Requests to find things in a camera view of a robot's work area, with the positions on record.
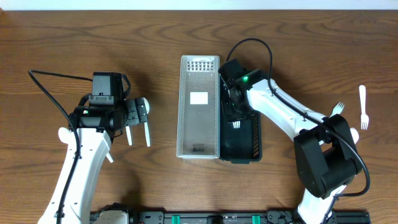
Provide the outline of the white plastic fork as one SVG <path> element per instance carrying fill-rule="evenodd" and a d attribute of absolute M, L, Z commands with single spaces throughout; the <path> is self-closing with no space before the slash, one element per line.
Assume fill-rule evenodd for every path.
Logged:
<path fill-rule="evenodd" d="M 350 128 L 351 135 L 354 143 L 356 144 L 359 141 L 359 133 L 356 128 Z"/>
<path fill-rule="evenodd" d="M 240 125 L 241 125 L 241 122 L 240 121 L 234 121 L 234 122 L 232 122 L 232 125 L 233 125 L 234 129 L 239 129 Z"/>
<path fill-rule="evenodd" d="M 361 129 L 367 130 L 369 126 L 369 116 L 366 113 L 366 87 L 364 85 L 360 85 L 358 89 L 361 106 Z"/>

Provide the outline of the pale blue plastic fork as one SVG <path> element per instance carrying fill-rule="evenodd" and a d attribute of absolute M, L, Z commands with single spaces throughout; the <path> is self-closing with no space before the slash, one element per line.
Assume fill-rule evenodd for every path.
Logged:
<path fill-rule="evenodd" d="M 341 114 L 343 112 L 344 108 L 345 108 L 345 104 L 344 103 L 342 103 L 342 102 L 337 103 L 333 107 L 330 117 L 332 117 L 332 116 L 334 116 L 336 114 Z"/>

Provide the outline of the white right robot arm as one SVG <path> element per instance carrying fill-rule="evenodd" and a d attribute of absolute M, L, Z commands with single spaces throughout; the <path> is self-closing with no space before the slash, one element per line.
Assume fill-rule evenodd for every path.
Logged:
<path fill-rule="evenodd" d="M 344 117 L 317 113 L 281 90 L 262 70 L 221 68 L 228 121 L 262 113 L 294 143 L 298 177 L 305 186 L 297 215 L 302 223 L 326 223 L 335 202 L 360 172 L 368 173 Z"/>

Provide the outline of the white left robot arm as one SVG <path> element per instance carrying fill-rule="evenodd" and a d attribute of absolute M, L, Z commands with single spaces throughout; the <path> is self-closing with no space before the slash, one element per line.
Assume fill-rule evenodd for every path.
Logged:
<path fill-rule="evenodd" d="M 128 100 L 110 94 L 85 95 L 67 115 L 69 128 L 60 128 L 67 155 L 51 201 L 39 223 L 89 223 L 96 183 L 116 131 L 129 133 L 130 126 L 147 124 L 146 98 Z"/>

